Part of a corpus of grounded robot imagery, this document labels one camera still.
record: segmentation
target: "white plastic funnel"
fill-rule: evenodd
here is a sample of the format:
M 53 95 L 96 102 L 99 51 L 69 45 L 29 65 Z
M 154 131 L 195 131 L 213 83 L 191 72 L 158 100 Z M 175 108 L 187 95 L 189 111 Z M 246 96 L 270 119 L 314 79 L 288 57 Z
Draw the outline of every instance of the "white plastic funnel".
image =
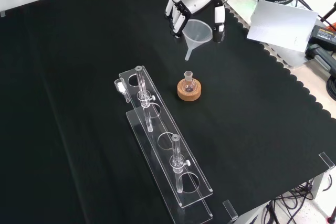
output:
M 198 19 L 189 19 L 182 31 L 188 45 L 185 60 L 189 60 L 193 49 L 212 39 L 212 29 L 207 23 Z

